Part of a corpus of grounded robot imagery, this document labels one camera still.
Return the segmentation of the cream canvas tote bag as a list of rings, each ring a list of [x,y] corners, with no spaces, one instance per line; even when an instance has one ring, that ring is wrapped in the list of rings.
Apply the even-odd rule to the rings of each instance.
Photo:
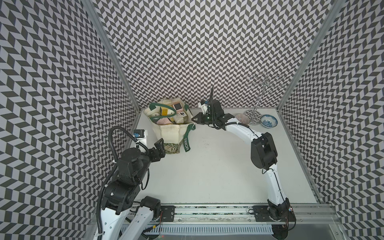
[[[177,125],[172,117],[177,115],[173,109],[173,104],[180,102],[183,105],[184,115],[188,116],[188,121],[184,124]],[[167,116],[161,116],[161,107],[169,109]],[[150,120],[153,126],[153,131],[157,139],[164,139],[164,147],[166,154],[179,154],[183,148],[185,152],[191,150],[189,140],[190,133],[196,129],[195,123],[192,121],[192,113],[188,104],[184,103],[181,98],[163,99],[157,103],[150,103],[144,114]],[[161,118],[170,118],[173,125],[159,126],[156,122]]]

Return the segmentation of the yellow block pencil sharpener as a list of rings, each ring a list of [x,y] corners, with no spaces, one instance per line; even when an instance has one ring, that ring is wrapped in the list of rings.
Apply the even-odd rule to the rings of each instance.
[[[169,113],[169,109],[166,107],[161,107],[161,116],[167,116]]]

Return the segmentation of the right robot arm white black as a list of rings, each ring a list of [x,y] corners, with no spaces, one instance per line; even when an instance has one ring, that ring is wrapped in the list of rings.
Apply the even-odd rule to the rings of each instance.
[[[202,100],[198,103],[202,110],[192,118],[199,125],[210,125],[216,130],[224,130],[234,134],[251,146],[251,162],[265,175],[268,191],[267,211],[269,219],[274,222],[295,222],[296,217],[289,198],[283,191],[278,175],[275,142],[270,133],[259,133],[248,125],[241,123],[233,115],[225,113],[218,100]]]

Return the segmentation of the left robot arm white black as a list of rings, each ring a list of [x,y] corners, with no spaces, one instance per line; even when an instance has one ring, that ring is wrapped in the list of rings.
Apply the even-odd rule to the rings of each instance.
[[[126,149],[119,156],[113,143],[115,130],[122,131],[139,147]],[[143,180],[150,176],[150,164],[160,161],[166,155],[164,140],[158,140],[149,149],[126,129],[115,126],[109,130],[108,143],[115,164],[102,184],[97,200],[97,230],[94,239],[137,240],[162,222],[161,201],[147,196],[139,202],[133,212],[135,216],[129,221],[126,230],[121,230],[137,195],[147,187]]]

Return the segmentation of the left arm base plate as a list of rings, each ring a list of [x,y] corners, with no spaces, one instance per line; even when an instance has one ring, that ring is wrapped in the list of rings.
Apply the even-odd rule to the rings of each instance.
[[[176,206],[174,205],[161,205],[156,210],[156,221],[170,223],[175,219]]]

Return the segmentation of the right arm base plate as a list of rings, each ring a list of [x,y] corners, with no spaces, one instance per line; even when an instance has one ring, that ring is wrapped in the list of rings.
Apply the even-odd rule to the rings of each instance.
[[[293,210],[285,210],[276,220],[272,218],[272,214],[269,211],[269,206],[252,206],[252,209],[249,210],[249,213],[255,217],[256,222],[285,223],[286,221],[289,221],[290,223],[293,223],[297,221]]]

